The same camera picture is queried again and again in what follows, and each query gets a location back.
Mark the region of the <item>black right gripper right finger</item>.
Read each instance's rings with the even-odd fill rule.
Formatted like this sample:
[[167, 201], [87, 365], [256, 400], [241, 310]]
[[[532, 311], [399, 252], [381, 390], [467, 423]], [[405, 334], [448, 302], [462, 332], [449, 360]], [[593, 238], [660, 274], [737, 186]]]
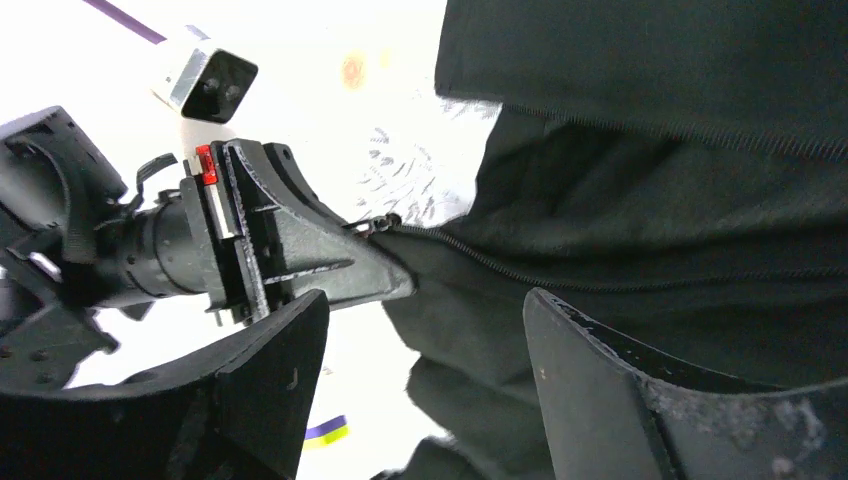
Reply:
[[559, 479], [843, 479], [847, 383], [686, 362], [536, 288], [523, 320]]

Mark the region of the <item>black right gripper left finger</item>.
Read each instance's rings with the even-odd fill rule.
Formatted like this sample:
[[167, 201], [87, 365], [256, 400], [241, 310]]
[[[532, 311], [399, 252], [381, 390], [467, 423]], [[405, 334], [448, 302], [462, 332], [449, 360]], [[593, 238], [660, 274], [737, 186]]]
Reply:
[[329, 325], [309, 291], [124, 382], [1, 390], [5, 479], [292, 479]]

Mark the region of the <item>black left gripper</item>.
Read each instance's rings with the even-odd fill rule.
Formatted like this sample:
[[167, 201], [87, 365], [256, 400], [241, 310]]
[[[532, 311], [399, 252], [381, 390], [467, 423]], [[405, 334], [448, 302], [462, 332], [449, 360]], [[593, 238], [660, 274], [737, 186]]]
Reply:
[[[272, 286], [325, 292], [333, 310], [402, 299], [413, 275], [366, 239], [389, 221], [356, 226], [321, 201], [290, 147], [234, 139], [200, 145], [182, 161], [185, 176], [144, 210], [144, 184], [177, 164], [161, 155], [136, 172], [136, 194], [103, 225], [100, 273], [115, 287], [103, 301], [141, 318], [157, 300], [205, 294], [209, 312], [247, 324], [272, 311]], [[276, 231], [272, 233], [272, 219]], [[272, 273], [275, 257], [283, 263]]]

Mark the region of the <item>black zip jacket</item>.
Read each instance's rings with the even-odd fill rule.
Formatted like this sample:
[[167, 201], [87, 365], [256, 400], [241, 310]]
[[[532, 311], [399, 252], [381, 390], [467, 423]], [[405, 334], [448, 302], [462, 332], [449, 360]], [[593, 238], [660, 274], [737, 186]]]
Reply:
[[376, 236], [407, 391], [450, 435], [400, 479], [556, 477], [523, 320], [546, 290], [686, 362], [847, 383], [843, 1], [450, 1], [436, 92], [494, 101], [468, 213]]

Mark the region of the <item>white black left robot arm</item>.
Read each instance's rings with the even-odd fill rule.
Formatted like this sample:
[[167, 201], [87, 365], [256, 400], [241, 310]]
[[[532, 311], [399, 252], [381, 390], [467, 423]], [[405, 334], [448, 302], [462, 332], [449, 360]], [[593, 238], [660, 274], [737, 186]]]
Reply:
[[94, 323], [141, 319], [159, 300], [204, 294], [238, 323], [324, 292], [332, 309], [410, 296], [412, 275], [370, 242], [393, 214], [346, 223], [319, 201], [283, 144], [197, 147], [185, 175], [144, 209], [165, 154], [126, 186], [61, 107], [1, 128], [1, 384], [61, 389], [117, 342]]

